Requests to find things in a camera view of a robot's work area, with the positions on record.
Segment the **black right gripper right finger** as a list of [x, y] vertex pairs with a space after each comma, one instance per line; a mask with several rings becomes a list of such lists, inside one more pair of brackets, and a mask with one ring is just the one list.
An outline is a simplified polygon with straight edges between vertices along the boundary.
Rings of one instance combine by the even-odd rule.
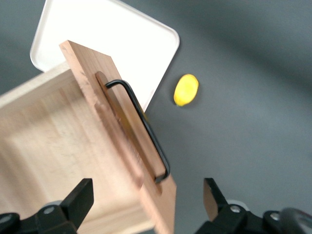
[[225, 199], [213, 178], [203, 180], [203, 203], [208, 215], [197, 234], [280, 234], [279, 212], [267, 211], [262, 217]]

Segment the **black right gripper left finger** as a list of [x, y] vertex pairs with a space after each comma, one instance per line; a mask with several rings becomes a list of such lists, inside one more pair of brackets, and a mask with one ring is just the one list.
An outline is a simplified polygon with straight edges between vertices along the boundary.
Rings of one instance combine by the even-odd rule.
[[94, 203], [93, 180], [84, 178], [61, 202], [43, 206], [21, 220], [18, 213], [0, 215], [2, 234], [76, 234]]

